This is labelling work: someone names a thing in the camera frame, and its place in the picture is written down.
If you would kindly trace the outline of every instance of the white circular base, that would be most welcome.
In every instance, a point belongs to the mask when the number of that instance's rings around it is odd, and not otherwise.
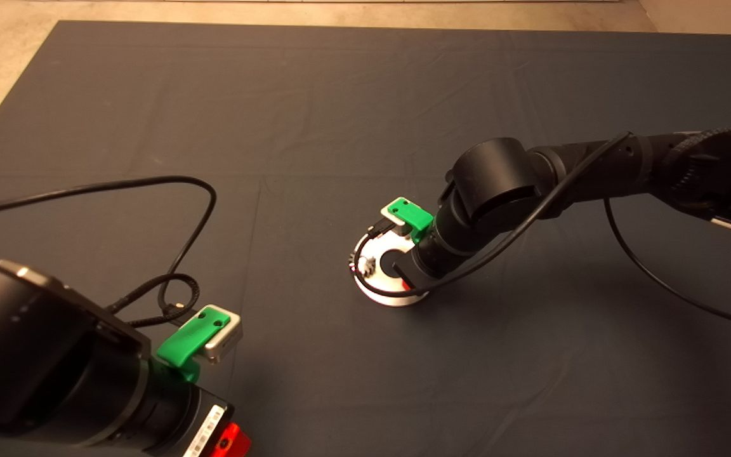
[[[357,246],[360,246],[360,243],[363,243],[365,239],[365,236],[360,238],[360,241],[357,242],[356,246],[354,246],[354,251],[357,251]],[[363,246],[362,252],[360,252],[360,258],[357,260],[357,267],[360,269],[360,272],[363,272],[368,259],[374,258],[374,273],[365,279],[368,281],[369,286],[374,286],[377,289],[388,290],[388,292],[404,292],[406,291],[406,288],[404,287],[404,281],[402,278],[389,277],[389,275],[386,275],[382,267],[380,267],[380,260],[382,260],[383,254],[386,252],[394,251],[394,249],[397,251],[408,252],[412,248],[414,248],[414,241],[411,240],[410,237],[401,237],[392,231],[385,232],[385,234],[380,237],[369,240],[369,242]],[[387,307],[406,307],[417,303],[417,301],[423,299],[427,295],[427,293],[424,293],[423,295],[414,295],[412,297],[386,297],[366,289],[357,277],[354,277],[354,282],[357,283],[357,287],[359,287],[368,298],[371,298],[377,303],[383,304]]]

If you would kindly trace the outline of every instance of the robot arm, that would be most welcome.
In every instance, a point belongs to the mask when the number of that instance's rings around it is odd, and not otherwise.
[[[603,143],[525,150],[516,139],[496,138],[467,150],[447,172],[424,236],[393,264],[402,288],[435,284],[516,227]],[[644,193],[731,228],[731,128],[628,136],[592,162],[541,218],[560,216],[575,202]]]

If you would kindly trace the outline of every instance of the black cable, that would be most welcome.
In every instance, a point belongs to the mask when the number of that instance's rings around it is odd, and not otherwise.
[[[488,252],[484,257],[480,258],[476,263],[469,267],[465,267],[461,272],[452,272],[447,277],[444,277],[443,279],[440,279],[438,281],[435,281],[432,284],[429,284],[429,286],[425,287],[418,287],[410,290],[406,290],[404,292],[392,292],[389,290],[382,290],[377,289],[376,287],[372,286],[368,282],[366,282],[365,277],[363,277],[362,272],[360,271],[360,257],[362,256],[362,249],[363,246],[366,245],[369,240],[374,239],[378,236],[377,231],[370,230],[365,238],[363,238],[362,242],[360,242],[359,245],[357,245],[357,249],[354,252],[353,262],[354,266],[351,268],[352,274],[354,277],[357,278],[358,281],[360,281],[361,284],[363,284],[363,287],[365,287],[368,290],[371,290],[371,292],[379,293],[380,295],[383,295],[384,297],[392,297],[392,298],[402,298],[402,297],[414,297],[417,295],[422,295],[425,292],[430,292],[434,289],[438,289],[439,287],[446,286],[447,284],[450,284],[454,281],[458,281],[461,278],[466,277],[467,275],[470,275],[474,272],[476,272],[478,269],[483,267],[484,265],[487,265],[490,263],[493,258],[500,255],[502,252],[505,251],[515,240],[517,240],[520,235],[523,234],[523,232],[528,229],[534,221],[537,220],[546,210],[549,209],[549,206],[552,205],[552,203],[555,202],[555,200],[559,199],[565,193],[568,188],[576,182],[576,180],[585,173],[586,169],[589,168],[594,162],[599,159],[601,156],[604,156],[604,154],[608,153],[613,148],[617,147],[621,142],[623,142],[625,139],[629,138],[631,136],[630,132],[623,132],[619,135],[615,136],[615,138],[605,142],[605,144],[598,147],[594,152],[591,154],[588,154],[583,161],[580,162],[580,164],[577,165],[574,170],[572,170],[566,177],[561,180],[561,182],[555,186],[549,192],[546,194],[546,197],[539,203],[539,205],[534,208],[534,210],[526,216],[526,219],[523,220],[522,223],[519,223],[519,225],[511,231],[509,234],[507,234],[504,239],[502,239],[495,247],[493,247],[492,251]]]
[[[83,195],[83,194],[93,194],[96,192],[105,192],[109,190],[124,190],[124,189],[133,189],[137,187],[146,187],[151,185],[162,185],[162,184],[189,184],[189,185],[195,185],[200,188],[203,188],[206,190],[209,194],[209,200],[208,204],[205,208],[205,212],[202,214],[201,219],[197,223],[197,226],[195,226],[194,231],[191,233],[191,236],[188,237],[188,240],[185,241],[185,245],[182,246],[182,249],[180,249],[180,252],[176,255],[174,258],[174,261],[171,262],[171,266],[168,267],[168,273],[173,273],[176,271],[177,267],[180,266],[180,263],[182,262],[183,257],[185,257],[186,254],[188,254],[188,251],[190,251],[191,246],[194,245],[195,240],[197,237],[199,237],[199,234],[201,233],[202,229],[205,227],[205,224],[209,219],[211,219],[211,214],[213,213],[214,207],[216,206],[216,190],[213,188],[212,185],[208,184],[207,182],[204,182],[204,180],[197,179],[192,176],[178,176],[178,175],[172,175],[172,176],[153,176],[148,178],[139,178],[139,179],[131,179],[131,180],[114,180],[114,182],[102,182],[102,183],[96,183],[96,184],[89,184],[89,185],[79,185],[76,187],[71,187],[67,189],[59,189],[59,190],[50,190],[49,192],[44,192],[42,194],[34,194],[29,195],[25,197],[17,197],[16,199],[8,199],[8,200],[2,200],[0,201],[0,211],[9,210],[12,208],[19,208],[20,206],[26,206],[26,205],[32,205],[34,203],[40,203],[40,202],[47,202],[49,200],[56,200],[56,199],[64,199],[64,197],[73,197],[76,195]],[[163,282],[162,287],[160,287],[159,293],[157,294],[157,306],[160,307],[160,309],[166,313],[166,312],[174,312],[178,313],[177,310],[175,310],[175,307],[173,305],[169,305],[166,303],[165,299],[165,292],[168,288],[168,283]]]
[[[131,327],[137,328],[173,321],[173,319],[185,315],[192,307],[194,307],[194,305],[197,303],[197,300],[199,299],[199,284],[194,278],[189,277],[189,275],[186,275],[185,273],[166,273],[164,275],[159,275],[158,277],[151,278],[150,280],[145,281],[143,284],[137,286],[137,288],[133,291],[127,293],[126,296],[105,307],[105,310],[108,310],[108,312],[112,314],[117,314],[118,312],[120,312],[120,310],[134,303],[134,301],[137,301],[140,297],[148,293],[151,289],[154,289],[161,284],[168,284],[170,281],[182,281],[191,288],[191,299],[189,299],[188,303],[186,303],[185,306],[182,306],[181,308],[177,308],[175,312],[169,312],[166,315],[159,315],[146,319],[139,319],[138,321],[128,321],[127,324],[131,325]]]
[[[624,240],[622,237],[622,234],[619,230],[619,227],[617,226],[617,221],[614,220],[614,213],[611,209],[611,200],[610,199],[604,199],[603,205],[605,206],[605,216],[609,218],[609,225],[611,225],[611,231],[614,234],[614,237],[617,238],[617,242],[619,243],[620,247],[622,248],[622,251],[626,253],[628,258],[630,258],[631,262],[636,265],[640,270],[642,270],[643,273],[647,275],[647,277],[651,278],[653,282],[658,284],[659,286],[662,286],[667,292],[672,293],[676,297],[679,297],[682,299],[682,301],[686,301],[688,304],[693,305],[694,307],[697,307],[700,310],[704,310],[705,312],[708,312],[713,315],[717,315],[718,317],[722,317],[724,319],[728,319],[728,321],[731,321],[731,314],[728,312],[724,312],[723,310],[716,309],[714,307],[710,307],[708,305],[705,305],[704,303],[701,303],[701,301],[695,300],[694,298],[688,297],[687,295],[684,295],[684,293],[679,292],[678,290],[674,289],[673,286],[670,286],[670,284],[664,282],[661,278],[659,278],[655,273],[650,271],[650,269],[645,266],[644,263],[642,263],[641,260],[639,260],[639,257],[637,257],[635,254],[633,254],[633,251],[628,246],[628,243]]]

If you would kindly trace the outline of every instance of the barcode sticker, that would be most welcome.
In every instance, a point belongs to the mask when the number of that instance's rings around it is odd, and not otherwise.
[[[213,405],[210,411],[208,411],[205,420],[202,422],[202,426],[197,431],[194,440],[191,441],[191,445],[182,454],[182,457],[199,457],[202,449],[205,448],[206,443],[211,439],[211,435],[214,433],[218,420],[224,415],[224,408],[219,405]]]

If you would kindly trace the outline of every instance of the floor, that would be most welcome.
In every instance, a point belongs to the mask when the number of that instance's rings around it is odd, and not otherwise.
[[[404,4],[0,0],[0,102],[57,20],[731,34],[731,0]]]

